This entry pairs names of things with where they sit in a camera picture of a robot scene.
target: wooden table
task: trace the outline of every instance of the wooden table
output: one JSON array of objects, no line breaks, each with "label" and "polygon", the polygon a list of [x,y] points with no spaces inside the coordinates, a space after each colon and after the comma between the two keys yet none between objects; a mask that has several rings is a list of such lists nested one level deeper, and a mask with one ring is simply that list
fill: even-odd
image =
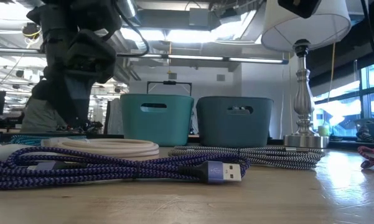
[{"label": "wooden table", "polygon": [[[161,149],[165,155],[169,149]],[[116,181],[0,192],[0,223],[374,223],[374,170],[327,151],[312,171],[253,166],[240,183]]]}]

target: usb connector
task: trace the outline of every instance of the usb connector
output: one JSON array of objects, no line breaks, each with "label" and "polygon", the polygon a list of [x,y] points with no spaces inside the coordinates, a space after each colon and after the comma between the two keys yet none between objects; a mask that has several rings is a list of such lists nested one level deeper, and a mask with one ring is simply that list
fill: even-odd
[{"label": "usb connector", "polygon": [[196,167],[180,166],[179,173],[198,177],[202,182],[208,184],[242,181],[239,164],[227,164],[218,161],[206,161]]}]

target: black and white braided cable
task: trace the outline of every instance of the black and white braided cable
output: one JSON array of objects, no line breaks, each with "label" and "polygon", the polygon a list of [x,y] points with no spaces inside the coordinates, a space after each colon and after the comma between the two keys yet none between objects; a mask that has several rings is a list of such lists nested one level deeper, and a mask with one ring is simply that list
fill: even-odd
[{"label": "black and white braided cable", "polygon": [[269,165],[283,169],[309,170],[316,168],[317,163],[325,156],[319,149],[306,149],[297,152],[285,147],[252,147],[252,148],[225,148],[204,146],[176,146],[169,152],[169,156],[192,154],[221,154],[235,153],[246,157],[251,164]]}]

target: silver lamp base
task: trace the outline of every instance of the silver lamp base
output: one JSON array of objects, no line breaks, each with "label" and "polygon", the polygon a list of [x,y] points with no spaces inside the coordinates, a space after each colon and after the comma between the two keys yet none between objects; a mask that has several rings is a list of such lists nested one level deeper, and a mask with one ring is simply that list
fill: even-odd
[{"label": "silver lamp base", "polygon": [[322,136],[288,135],[284,137],[284,145],[289,147],[324,149],[328,146],[328,143],[329,137]]}]

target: dark teal storage basket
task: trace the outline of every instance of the dark teal storage basket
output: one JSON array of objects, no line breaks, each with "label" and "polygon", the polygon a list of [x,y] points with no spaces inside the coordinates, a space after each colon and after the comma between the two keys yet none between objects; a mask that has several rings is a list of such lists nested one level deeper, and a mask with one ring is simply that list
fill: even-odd
[{"label": "dark teal storage basket", "polygon": [[200,143],[214,147],[267,145],[273,100],[208,96],[198,100]]},{"label": "dark teal storage basket", "polygon": [[160,146],[187,144],[193,98],[127,94],[120,100],[125,138],[152,141]]}]

